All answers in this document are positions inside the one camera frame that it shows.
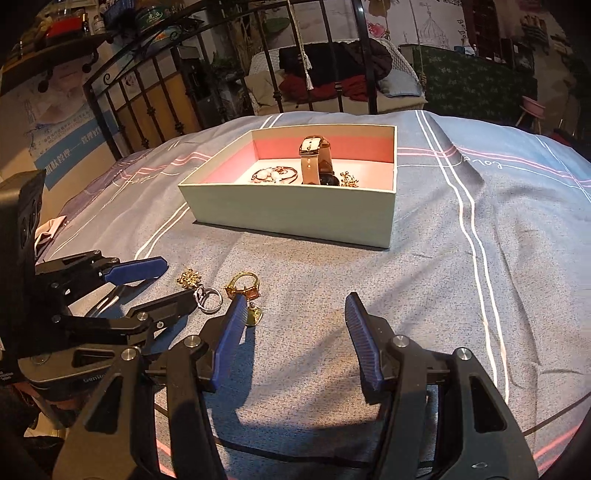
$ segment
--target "white box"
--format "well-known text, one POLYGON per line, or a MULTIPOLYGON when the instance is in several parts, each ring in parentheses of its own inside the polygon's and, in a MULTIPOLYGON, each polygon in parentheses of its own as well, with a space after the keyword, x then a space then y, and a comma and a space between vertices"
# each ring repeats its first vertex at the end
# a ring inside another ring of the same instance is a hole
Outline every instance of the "white box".
POLYGON ((397 173, 390 125, 298 125, 252 130, 185 178, 180 188, 200 223, 389 248, 397 173), (330 141, 335 176, 358 188, 301 184, 299 147, 309 135, 330 141), (290 184, 251 183, 261 168, 298 171, 290 184))

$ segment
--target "wrinkled fabric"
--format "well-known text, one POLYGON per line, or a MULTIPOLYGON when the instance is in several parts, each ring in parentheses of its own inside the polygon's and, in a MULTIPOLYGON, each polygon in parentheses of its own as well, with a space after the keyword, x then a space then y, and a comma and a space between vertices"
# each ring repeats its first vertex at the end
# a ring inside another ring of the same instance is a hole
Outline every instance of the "wrinkled fabric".
MULTIPOLYGON (((245 332, 229 378, 206 395, 228 474, 361 480, 382 423, 361 393, 345 297, 357 291, 370 314, 424 348, 471 349, 526 431, 588 393, 590 239, 591 166, 549 138, 421 111, 293 112, 239 118, 153 149, 70 221, 46 259, 97 248, 121 261, 162 255, 168 271, 103 312, 112 317, 178 291, 188 267, 217 288, 255 272, 264 317, 245 332), (202 225, 186 206, 179 182, 242 134, 323 123, 397 125, 390 249, 202 225)), ((85 313, 110 288, 73 311, 85 313)), ((198 333, 208 318, 195 311, 155 347, 198 333)), ((156 401, 166 408, 165 390, 156 401)), ((590 406, 588 398, 527 436, 542 471, 590 406)), ((156 419, 170 470, 167 421, 156 419)))

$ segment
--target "metal bed frame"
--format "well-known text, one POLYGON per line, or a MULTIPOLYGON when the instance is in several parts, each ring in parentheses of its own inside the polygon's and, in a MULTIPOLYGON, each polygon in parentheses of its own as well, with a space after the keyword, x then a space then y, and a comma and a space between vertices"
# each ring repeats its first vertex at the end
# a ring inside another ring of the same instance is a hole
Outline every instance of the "metal bed frame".
MULTIPOLYGON (((369 42, 369 34, 368 34, 366 21, 365 21, 365 13, 363 11, 363 4, 362 4, 362 0, 350 0, 350 1, 352 4, 352 7, 353 7, 353 13, 355 16, 355 24, 356 24, 356 28, 357 28, 357 32, 358 32, 358 37, 361 42, 362 57, 363 57, 363 62, 365 64, 365 79, 366 79, 366 84, 368 87, 367 88, 367 90, 368 90, 368 101, 367 101, 368 111, 371 115, 376 115, 378 113, 377 96, 376 96, 376 81, 375 81, 375 76, 374 76, 374 66, 373 66, 372 57, 371 57, 371 46, 370 46, 370 42, 369 42)), ((181 12, 174 14, 165 20, 162 20, 161 22, 159 22, 156 25, 153 25, 150 28, 147 28, 139 36, 137 36, 130 43, 128 43, 124 48, 119 50, 107 62, 105 62, 103 65, 101 65, 94 72, 94 74, 91 75, 91 77, 88 79, 88 81, 84 85, 84 92, 85 92, 87 101, 90 105, 90 108, 92 109, 92 112, 94 113, 94 115, 96 117, 96 120, 98 122, 100 130, 102 131, 102 134, 105 137, 106 143, 109 146, 113 156, 115 157, 115 160, 121 159, 123 157, 123 154, 121 153, 121 150, 120 150, 117 142, 115 141, 113 133, 111 132, 111 130, 108 127, 105 113, 100 106, 100 101, 104 102, 103 99, 106 99, 106 101, 109 105, 109 109, 111 110, 113 117, 115 118, 117 130, 118 130, 115 133, 121 134, 121 138, 125 142, 125 145, 127 146, 127 148, 129 149, 129 153, 133 153, 135 150, 132 147, 129 137, 125 132, 125 126, 122 124, 121 119, 118 115, 118 112, 115 108, 115 105, 113 104, 112 93, 114 92, 114 90, 113 90, 114 88, 118 88, 121 90, 121 95, 124 99, 124 107, 126 107, 129 110, 129 114, 131 116, 133 125, 134 125, 135 129, 137 130, 139 138, 141 139, 142 146, 144 148, 150 148, 150 147, 157 146, 157 145, 150 145, 148 138, 146 138, 144 132, 142 131, 142 128, 138 122, 137 115, 134 112, 134 109, 131 105, 131 101, 133 99, 129 98, 129 95, 127 94, 125 87, 123 85, 124 78, 126 78, 130 74, 133 74, 137 80, 137 84, 139 87, 138 96, 142 96, 145 103, 146 103, 147 114, 149 115, 152 122, 154 123, 155 130, 161 140, 161 143, 164 143, 164 141, 165 141, 161 126, 159 125, 158 119, 156 116, 156 108, 151 104, 151 102, 148 98, 147 88, 144 86, 144 82, 142 81, 142 77, 141 77, 141 74, 139 71, 139 69, 143 65, 146 65, 148 63, 153 64, 157 78, 158 78, 158 80, 151 87, 156 86, 156 87, 159 87, 162 89, 164 97, 166 99, 166 104, 168 105, 171 116, 175 122, 175 130, 178 132, 179 135, 184 135, 184 133, 185 133, 184 132, 184 125, 179 120, 178 113, 174 108, 173 102, 170 97, 170 93, 169 93, 169 91, 166 87, 166 84, 165 84, 165 78, 163 78, 160 66, 159 66, 157 58, 156 58, 160 53, 165 52, 166 50, 170 51, 171 56, 174 60, 175 68, 177 69, 177 72, 179 72, 181 74, 181 78, 182 78, 184 86, 186 88, 186 94, 189 97, 189 100, 190 100, 191 106, 194 110, 195 116, 198 119, 198 121, 200 122, 200 124, 203 125, 201 118, 200 118, 200 111, 199 111, 199 107, 197 105, 197 98, 196 98, 196 93, 194 91, 193 83, 191 82, 191 80, 189 78, 189 74, 183 68, 179 68, 180 62, 179 62, 179 57, 178 57, 178 51, 176 50, 177 46, 181 45, 182 42, 187 41, 190 38, 197 38, 197 42, 199 44, 201 63, 202 63, 203 70, 206 75, 207 83, 212 91, 212 97, 213 97, 213 101, 215 103, 215 107, 219 113, 222 123, 228 121, 229 115, 228 115, 228 112, 226 111, 226 108, 225 108, 223 101, 222 101, 222 97, 221 97, 220 92, 217 88, 219 82, 215 78, 215 75, 214 75, 214 72, 212 69, 212 62, 209 59, 209 56, 207 54, 207 50, 205 48, 205 43, 203 41, 203 33, 208 30, 211 30, 212 28, 216 28, 216 27, 226 28, 226 31, 229 31, 230 22, 237 20, 239 18, 242 18, 242 17, 246 17, 251 14, 253 14, 253 16, 255 18, 254 28, 256 28, 258 30, 258 33, 261 36, 262 48, 265 53, 265 58, 267 60, 267 65, 269 67, 269 72, 271 72, 271 80, 272 80, 272 85, 274 88, 273 97, 275 98, 275 101, 277 102, 277 106, 278 106, 279 111, 283 112, 283 106, 282 106, 282 102, 281 102, 282 94, 279 90, 277 79, 275 78, 275 73, 273 71, 274 69, 271 64, 271 56, 269 54, 269 48, 267 46, 267 41, 265 39, 265 32, 264 32, 264 28, 263 28, 259 14, 261 11, 276 9, 279 7, 287 7, 287 1, 283 0, 283 1, 273 2, 270 4, 256 5, 256 6, 249 5, 249 4, 253 3, 252 0, 239 0, 236 3, 243 3, 250 8, 248 8, 238 14, 228 15, 227 17, 225 17, 221 21, 202 23, 201 21, 196 20, 196 19, 192 18, 191 16, 193 14, 205 12, 207 7, 211 3, 208 2, 207 0, 200 0, 199 2, 191 5, 190 7, 185 8, 181 12), (160 47, 160 48, 150 49, 150 47, 153 46, 153 42, 154 42, 155 37, 157 35, 161 34, 166 29, 169 29, 171 27, 176 27, 176 31, 170 35, 169 40, 167 42, 165 42, 166 45, 163 47, 160 47), (109 72, 109 69, 112 66, 116 65, 118 61, 120 61, 125 56, 129 55, 130 53, 134 54, 133 59, 130 60, 129 62, 127 62, 127 64, 116 75, 114 75, 113 78, 111 78, 111 74, 109 72)), ((327 42, 329 44, 329 49, 330 49, 330 54, 331 54, 330 61, 332 63, 335 78, 340 79, 339 69, 338 69, 338 65, 336 62, 334 41, 332 39, 332 35, 330 32, 329 19, 327 16, 324 0, 291 0, 291 3, 292 3, 292 5, 308 4, 308 3, 320 4, 320 12, 322 13, 324 29, 326 30, 327 42)), ((289 8, 287 8, 286 10, 289 14, 289 19, 290 19, 290 23, 291 23, 291 29, 293 31, 295 46, 299 50, 301 45, 298 41, 298 35, 296 34, 296 21, 297 20, 295 20, 293 18, 293 16, 291 15, 289 8)), ((233 53, 233 59, 236 61, 237 65, 240 65, 239 61, 238 61, 238 51, 236 49, 236 45, 232 41, 232 36, 228 35, 228 39, 229 39, 230 46, 231 46, 231 52, 233 53)), ((237 75, 238 81, 241 84, 241 90, 245 94, 245 98, 248 99, 247 105, 246 105, 247 102, 245 102, 245 112, 244 113, 246 113, 247 115, 253 115, 254 111, 252 109, 252 105, 249 100, 249 98, 250 98, 249 91, 248 91, 248 88, 246 86, 246 81, 245 81, 245 76, 248 74, 248 72, 243 72, 242 69, 240 67, 238 67, 237 74, 238 74, 237 75)), ((338 82, 338 81, 336 82, 335 88, 337 91, 339 110, 341 112, 343 112, 343 88, 342 88, 342 85, 340 84, 340 82, 338 82)), ((309 110, 314 111, 314 102, 312 101, 312 99, 310 97, 310 92, 308 92, 307 104, 308 104, 309 110)))

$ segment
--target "gold earring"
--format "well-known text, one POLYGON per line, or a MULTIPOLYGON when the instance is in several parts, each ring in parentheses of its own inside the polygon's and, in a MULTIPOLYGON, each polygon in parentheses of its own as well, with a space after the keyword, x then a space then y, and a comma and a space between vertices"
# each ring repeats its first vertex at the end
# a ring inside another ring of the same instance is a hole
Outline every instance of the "gold earring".
POLYGON ((348 171, 342 171, 340 176, 343 177, 343 180, 341 180, 341 185, 343 187, 358 187, 357 183, 359 180, 349 174, 348 171))

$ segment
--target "green fabric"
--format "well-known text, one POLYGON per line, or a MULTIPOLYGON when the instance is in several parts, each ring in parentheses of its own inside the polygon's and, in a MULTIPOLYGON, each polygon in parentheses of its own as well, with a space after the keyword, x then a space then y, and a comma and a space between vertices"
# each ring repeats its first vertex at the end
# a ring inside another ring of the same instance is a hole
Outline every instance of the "green fabric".
MULTIPOLYGON (((425 110, 438 115, 515 125, 522 96, 538 98, 538 81, 506 65, 436 47, 421 47, 427 85, 425 110)), ((419 48, 413 63, 421 75, 419 48)))

